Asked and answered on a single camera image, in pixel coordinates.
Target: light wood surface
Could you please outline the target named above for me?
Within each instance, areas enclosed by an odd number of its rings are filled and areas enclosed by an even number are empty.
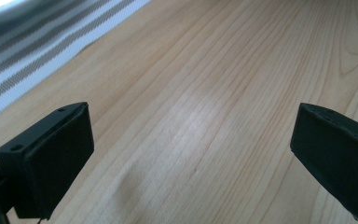
[[[95,152],[48,223],[358,223],[289,147],[300,102],[358,120],[358,1],[152,0],[1,113],[0,146],[81,101]]]

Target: gray stripe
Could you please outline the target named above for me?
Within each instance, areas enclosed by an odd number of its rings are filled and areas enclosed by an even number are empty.
[[[67,48],[71,43],[75,40],[80,38],[81,36],[89,33],[95,27],[99,26],[103,22],[107,21],[109,18],[116,15],[121,9],[129,5],[135,0],[124,0],[120,2],[118,5],[114,6],[113,8],[106,11],[103,15],[92,21],[91,23],[84,26],[82,29],[76,31],[75,33],[67,36],[59,45],[55,46],[53,49],[49,50],[47,53],[39,57],[33,63],[27,65],[23,69],[21,69],[18,73],[14,76],[10,77],[9,79],[5,80],[0,84],[0,95],[2,95],[5,91],[9,90],[23,79],[30,76],[35,70],[41,67],[43,64],[49,62],[52,58],[54,58],[57,54],[62,52],[64,49]]]
[[[46,45],[50,40],[52,40],[54,37],[59,35],[61,32],[64,32],[68,27],[73,26],[77,21],[81,20],[82,18],[88,16],[98,8],[102,7],[104,4],[106,4],[109,0],[103,0],[98,1],[91,6],[85,8],[80,13],[75,15],[70,20],[54,27],[51,29],[46,35],[44,35],[42,38],[37,39],[34,43],[31,45],[28,45],[24,49],[21,49],[17,53],[11,55],[6,60],[0,62],[0,73],[8,69],[11,65],[14,63],[17,63],[19,60],[24,58],[26,55],[31,54],[36,49],[41,48],[42,46]]]
[[[32,25],[31,27],[29,27],[27,30],[23,31],[22,33],[13,36],[12,38],[10,38],[10,40],[8,40],[6,43],[4,43],[3,45],[0,46],[0,49],[7,49],[8,47],[14,45],[16,42],[18,42],[19,40],[22,40],[24,37],[26,37],[27,35],[35,32],[36,30],[40,29],[40,27],[44,26],[46,23],[48,23],[51,20],[54,20],[58,17],[60,17],[61,15],[65,14],[65,12],[67,12],[69,9],[75,7],[77,4],[82,4],[82,2],[85,2],[87,0],[77,0],[77,1],[73,1],[72,3],[68,4],[67,6],[63,6],[61,8],[57,8],[58,10],[46,15],[45,18],[42,18],[40,21],[34,21],[33,23],[35,23],[34,25]],[[46,5],[46,7],[43,7],[42,9],[46,10],[47,7],[50,7],[50,5],[52,4],[48,4]],[[37,15],[37,12],[39,10],[36,10],[32,15],[35,16]],[[32,21],[34,18],[26,18],[29,21]],[[23,25],[22,21],[17,21],[17,22],[13,22],[10,25],[0,29],[0,36],[2,35],[7,35],[9,32],[12,32],[12,30],[17,29],[18,26]]]
[[[47,10],[49,7],[55,6],[55,1],[48,1],[47,4],[43,4],[40,7],[37,7],[35,10],[33,10],[32,13],[29,13],[28,15],[24,15],[23,17],[21,17],[18,20],[15,20],[9,24],[6,24],[4,26],[0,27],[0,36],[1,35],[7,35],[9,32],[17,29],[19,26],[23,25],[23,22],[25,21],[25,19],[27,19],[27,21],[32,20],[33,18],[27,18],[28,16],[33,17],[34,15],[37,15],[37,13],[40,10]]]

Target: wood grain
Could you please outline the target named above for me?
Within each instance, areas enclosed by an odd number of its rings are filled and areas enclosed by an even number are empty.
[[[289,147],[300,102],[358,120],[358,1],[152,0],[1,113],[0,146],[80,101],[95,153],[48,223],[358,223]]]

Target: screw hole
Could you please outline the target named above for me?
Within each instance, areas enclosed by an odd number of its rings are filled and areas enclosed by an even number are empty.
[[[23,148],[23,145],[16,145],[10,149],[10,151],[18,151]]]

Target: gray striped cloth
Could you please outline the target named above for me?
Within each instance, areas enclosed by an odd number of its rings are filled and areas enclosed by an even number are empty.
[[[51,1],[0,28],[0,112],[149,0]]]

